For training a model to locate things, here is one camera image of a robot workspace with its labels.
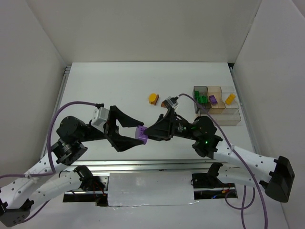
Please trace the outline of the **yellow rectangular lego brick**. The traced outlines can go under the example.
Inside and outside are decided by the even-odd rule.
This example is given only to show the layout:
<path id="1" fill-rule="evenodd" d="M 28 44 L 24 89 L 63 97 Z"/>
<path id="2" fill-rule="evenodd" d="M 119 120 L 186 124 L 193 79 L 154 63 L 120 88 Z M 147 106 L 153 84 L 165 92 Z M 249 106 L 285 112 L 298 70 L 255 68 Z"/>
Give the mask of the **yellow rectangular lego brick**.
<path id="1" fill-rule="evenodd" d="M 235 100 L 236 95 L 235 94 L 229 94 L 229 96 L 226 98 L 225 103 L 227 105 L 231 105 L 233 101 Z"/>

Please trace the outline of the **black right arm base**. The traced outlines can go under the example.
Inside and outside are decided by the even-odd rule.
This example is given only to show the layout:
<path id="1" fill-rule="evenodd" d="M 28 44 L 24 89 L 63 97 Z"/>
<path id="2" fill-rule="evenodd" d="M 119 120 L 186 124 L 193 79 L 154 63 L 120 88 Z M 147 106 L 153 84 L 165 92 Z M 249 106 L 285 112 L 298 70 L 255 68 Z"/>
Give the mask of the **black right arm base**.
<path id="1" fill-rule="evenodd" d="M 234 188 L 233 183 L 222 183 L 219 179 L 214 177 L 209 177 L 207 173 L 193 173 L 190 184 L 193 188 L 222 188 L 229 189 Z"/>

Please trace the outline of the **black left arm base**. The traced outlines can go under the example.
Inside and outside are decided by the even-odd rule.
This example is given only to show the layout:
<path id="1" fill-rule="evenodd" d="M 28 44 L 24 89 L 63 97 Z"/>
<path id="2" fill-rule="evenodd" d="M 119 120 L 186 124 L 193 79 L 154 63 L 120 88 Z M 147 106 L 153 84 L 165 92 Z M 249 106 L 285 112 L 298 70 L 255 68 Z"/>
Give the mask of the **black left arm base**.
<path id="1" fill-rule="evenodd" d="M 101 179 L 100 176 L 94 176 L 86 166 L 77 166 L 74 170 L 64 170 L 64 174 L 59 174 L 59 178 L 63 177 L 68 181 L 68 187 L 71 190 L 81 189 L 83 191 L 105 191 L 107 181 Z"/>

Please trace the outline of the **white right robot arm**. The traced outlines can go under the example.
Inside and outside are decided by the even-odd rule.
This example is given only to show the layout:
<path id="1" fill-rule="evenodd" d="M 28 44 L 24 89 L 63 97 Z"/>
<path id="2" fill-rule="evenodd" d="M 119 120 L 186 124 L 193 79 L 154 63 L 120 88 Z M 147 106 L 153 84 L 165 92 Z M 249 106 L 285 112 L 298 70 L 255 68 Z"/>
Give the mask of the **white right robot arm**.
<path id="1" fill-rule="evenodd" d="M 191 139 L 194 141 L 192 147 L 200 157 L 217 161 L 208 171 L 211 179 L 224 184 L 262 187 L 271 199 L 288 202 L 295 178 L 288 158 L 255 154 L 229 144 L 224 136 L 216 135 L 216 131 L 209 117 L 200 116 L 189 123 L 171 108 L 144 133 L 156 141 L 168 141 L 174 136 Z"/>

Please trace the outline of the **purple butterfly lego brick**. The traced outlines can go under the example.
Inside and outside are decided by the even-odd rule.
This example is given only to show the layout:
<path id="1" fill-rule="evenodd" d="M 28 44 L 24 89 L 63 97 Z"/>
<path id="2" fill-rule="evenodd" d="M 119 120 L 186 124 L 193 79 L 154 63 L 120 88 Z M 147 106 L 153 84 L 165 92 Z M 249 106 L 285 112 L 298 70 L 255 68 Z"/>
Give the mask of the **purple butterfly lego brick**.
<path id="1" fill-rule="evenodd" d="M 216 105 L 216 104 L 218 104 L 218 101 L 217 101 L 217 99 L 216 99 L 216 97 L 215 97 L 214 95 L 210 95 L 210 96 L 209 96 L 209 101 L 210 101 L 210 104 L 211 104 L 211 105 Z"/>

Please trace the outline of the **purple round lego brick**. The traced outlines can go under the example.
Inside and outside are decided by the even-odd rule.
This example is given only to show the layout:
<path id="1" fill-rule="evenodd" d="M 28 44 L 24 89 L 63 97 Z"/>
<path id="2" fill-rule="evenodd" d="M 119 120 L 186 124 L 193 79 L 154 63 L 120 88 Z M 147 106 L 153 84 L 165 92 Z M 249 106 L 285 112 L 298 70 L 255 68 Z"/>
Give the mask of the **purple round lego brick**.
<path id="1" fill-rule="evenodd" d="M 145 145 L 148 140 L 148 136 L 144 133 L 144 131 L 147 129 L 145 126 L 137 126 L 135 130 L 135 139 L 141 140 L 143 144 Z"/>

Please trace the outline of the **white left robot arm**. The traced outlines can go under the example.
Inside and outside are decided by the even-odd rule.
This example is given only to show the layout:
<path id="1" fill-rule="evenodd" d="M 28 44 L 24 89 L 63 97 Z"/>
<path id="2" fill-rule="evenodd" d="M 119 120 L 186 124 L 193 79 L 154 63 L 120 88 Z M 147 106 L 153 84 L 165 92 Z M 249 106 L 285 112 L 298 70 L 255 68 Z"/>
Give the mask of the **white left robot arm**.
<path id="1" fill-rule="evenodd" d="M 77 166 L 55 180 L 50 178 L 71 166 L 87 151 L 84 142 L 106 139 L 118 152 L 143 144 L 142 140 L 120 135 L 117 123 L 122 127 L 144 125 L 116 106 L 106 109 L 102 104 L 97 104 L 89 123 L 74 116 L 65 117 L 56 131 L 59 139 L 51 145 L 54 124 L 51 122 L 47 154 L 24 174 L 15 175 L 15 181 L 0 189 L 0 221 L 8 228 L 26 222 L 33 217 L 32 210 L 42 208 L 48 201 L 67 191 L 81 189 L 103 192 L 105 185 L 87 166 Z"/>

